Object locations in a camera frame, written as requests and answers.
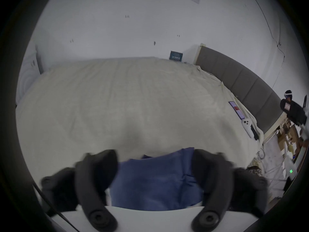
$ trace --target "floor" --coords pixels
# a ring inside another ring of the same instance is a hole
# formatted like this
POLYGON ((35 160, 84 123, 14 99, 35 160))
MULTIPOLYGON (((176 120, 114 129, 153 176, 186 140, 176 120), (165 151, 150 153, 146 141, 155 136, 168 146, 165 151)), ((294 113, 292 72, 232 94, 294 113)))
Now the floor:
POLYGON ((276 197, 283 196, 283 188, 287 179, 287 177, 283 177, 283 156, 281 155, 276 135, 264 145, 264 151, 265 158, 263 158, 263 152, 260 152, 260 156, 263 158, 261 164, 264 177, 268 179, 268 198, 270 202, 276 197))

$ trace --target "small poster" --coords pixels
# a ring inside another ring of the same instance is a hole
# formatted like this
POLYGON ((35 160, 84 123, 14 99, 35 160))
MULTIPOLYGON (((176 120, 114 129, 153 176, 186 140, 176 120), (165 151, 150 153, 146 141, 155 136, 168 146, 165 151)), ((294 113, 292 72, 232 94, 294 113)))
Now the small poster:
POLYGON ((170 60, 181 62, 181 60, 182 60, 182 53, 171 51, 170 60))

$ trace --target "cable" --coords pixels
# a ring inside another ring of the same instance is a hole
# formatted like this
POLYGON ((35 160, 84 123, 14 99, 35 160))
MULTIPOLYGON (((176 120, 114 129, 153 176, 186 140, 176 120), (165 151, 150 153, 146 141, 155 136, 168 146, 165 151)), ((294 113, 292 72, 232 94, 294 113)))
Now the cable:
POLYGON ((49 202, 49 200, 47 199, 47 197, 44 195, 44 193, 40 190, 40 188, 37 186, 36 183, 33 184, 33 187, 36 189, 36 191, 39 193, 39 195, 41 196, 41 198, 51 207, 51 209, 56 212, 56 214, 58 216, 60 216, 64 221, 66 221, 68 224, 70 224, 77 232, 80 232, 77 228, 74 227, 74 225, 72 223, 70 223, 69 220, 67 220, 67 218, 62 215, 59 211, 56 210, 56 208, 52 205, 52 203, 49 202))
MULTIPOLYGON (((266 19, 266 16, 265 16, 265 14, 264 14, 264 12, 263 12, 263 10, 262 10, 262 8, 261 8, 261 6, 259 5, 258 2, 257 2, 257 5, 260 7, 260 10, 262 11, 262 14, 263 14, 263 16, 264 16, 264 18, 265 18, 265 21, 266 21, 266 23, 267 23, 268 29, 269 29, 269 31, 270 31, 271 37, 272 37, 273 40, 276 42, 277 48, 279 49, 279 51, 283 53, 283 61, 282 61, 282 64, 281 64, 281 67, 280 67, 280 70, 279 70, 279 73, 280 73, 281 68, 282 68, 282 65, 283 65, 283 62, 284 62, 284 58, 286 57, 286 55, 284 54, 283 51, 281 51, 281 49, 280 49, 279 46, 278 46, 278 42, 277 42, 277 41, 275 40, 275 38, 272 36, 272 32, 271 32, 271 30, 270 30, 270 26, 269 26, 269 24, 268 24, 268 21, 267 21, 267 19, 266 19)), ((279 42, 280 42, 280 34, 281 34, 281 27, 280 27, 280 19, 279 19, 279 42)))
POLYGON ((265 158, 265 151, 264 151, 263 147, 261 147, 260 149, 263 151, 264 157, 262 158, 262 157, 260 156, 260 152, 257 153, 257 156, 259 157, 260 160, 263 160, 263 159, 265 158))

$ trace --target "electrical wire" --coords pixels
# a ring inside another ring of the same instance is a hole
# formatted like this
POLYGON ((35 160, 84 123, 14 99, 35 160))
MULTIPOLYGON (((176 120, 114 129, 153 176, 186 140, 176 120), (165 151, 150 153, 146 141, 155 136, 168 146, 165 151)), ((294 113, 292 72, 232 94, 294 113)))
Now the electrical wire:
POLYGON ((44 193, 40 190, 40 188, 37 186, 36 183, 33 184, 33 187, 36 189, 36 191, 39 193, 41 198, 51 207, 51 209, 56 212, 57 215, 59 215, 64 221, 66 221, 68 224, 70 224, 77 232, 80 232, 77 228, 74 227, 72 223, 70 223, 67 218, 62 215, 59 211, 56 210, 56 208, 52 205, 52 203, 48 200, 48 198, 44 195, 44 193))
MULTIPOLYGON (((283 53, 283 61, 282 61, 282 64, 281 64, 281 67, 280 67, 280 70, 279 70, 279 73, 280 73, 280 71, 281 71, 281 69, 282 69, 283 62, 284 62, 284 58, 286 57, 286 55, 285 55, 284 52, 279 48, 278 42, 277 42, 277 41, 275 40, 275 38, 272 36, 272 32, 271 32, 271 30, 270 30, 270 26, 269 26, 269 24, 268 24, 268 21, 267 21, 267 19, 266 19, 266 16, 265 16, 265 14, 264 14, 264 12, 263 12, 263 10, 262 10, 262 8, 261 8, 261 6, 260 6, 260 4, 259 4, 258 2, 257 2, 257 5, 259 6, 260 10, 262 11, 262 14, 263 14, 263 16, 264 16, 264 18, 265 18, 265 21, 266 21, 266 23, 267 23, 267 26, 268 26, 268 29, 269 29, 269 31, 270 31, 270 35, 271 35, 272 39, 276 42, 278 50, 279 50, 280 52, 283 53)), ((280 27, 280 19, 279 19, 279 42, 280 42, 280 34, 281 34, 281 27, 280 27)), ((278 76, 277 76, 277 78, 276 78, 276 80, 275 80, 275 82, 274 82, 272 88, 275 86, 275 83, 276 83, 276 81, 277 81, 277 79, 278 79, 278 77, 279 77, 279 73, 278 73, 278 76)))

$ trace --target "person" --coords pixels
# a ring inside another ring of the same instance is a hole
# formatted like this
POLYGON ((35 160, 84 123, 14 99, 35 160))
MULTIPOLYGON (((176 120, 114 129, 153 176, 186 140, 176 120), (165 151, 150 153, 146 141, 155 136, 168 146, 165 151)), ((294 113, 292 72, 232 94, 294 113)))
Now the person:
POLYGON ((280 108, 286 113, 286 116, 296 125, 305 125, 307 116, 303 108, 292 100, 293 94, 291 90, 284 93, 284 99, 280 102, 280 108))

